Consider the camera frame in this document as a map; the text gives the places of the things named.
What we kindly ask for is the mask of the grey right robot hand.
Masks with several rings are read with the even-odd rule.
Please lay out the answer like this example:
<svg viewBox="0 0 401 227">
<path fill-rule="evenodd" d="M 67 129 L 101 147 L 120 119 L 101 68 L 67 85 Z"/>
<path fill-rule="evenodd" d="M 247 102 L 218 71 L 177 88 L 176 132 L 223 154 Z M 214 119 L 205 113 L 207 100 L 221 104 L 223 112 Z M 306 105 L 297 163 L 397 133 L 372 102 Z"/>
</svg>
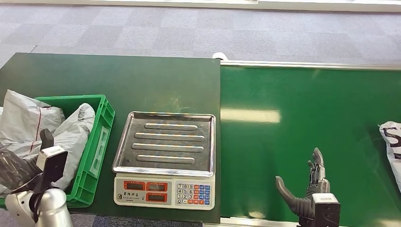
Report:
<svg viewBox="0 0 401 227">
<path fill-rule="evenodd" d="M 326 178 L 323 155 L 318 148 L 312 154 L 313 161 L 308 161 L 310 167 L 309 185 L 303 198 L 294 196 L 285 186 L 280 176 L 275 177 L 276 187 L 290 210 L 299 217 L 314 218 L 312 195 L 314 193 L 329 193 L 330 183 Z"/>
</svg>

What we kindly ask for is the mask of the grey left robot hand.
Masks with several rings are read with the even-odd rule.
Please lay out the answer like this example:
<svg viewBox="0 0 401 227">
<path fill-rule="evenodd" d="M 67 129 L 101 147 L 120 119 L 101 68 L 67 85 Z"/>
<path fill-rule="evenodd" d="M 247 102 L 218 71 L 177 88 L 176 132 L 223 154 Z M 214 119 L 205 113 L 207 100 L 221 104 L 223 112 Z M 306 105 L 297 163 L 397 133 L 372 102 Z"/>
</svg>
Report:
<svg viewBox="0 0 401 227">
<path fill-rule="evenodd" d="M 41 150 L 37 157 L 22 159 L 15 153 L 0 150 L 0 184 L 12 193 L 32 191 L 39 194 L 63 176 L 59 163 Z"/>
</svg>

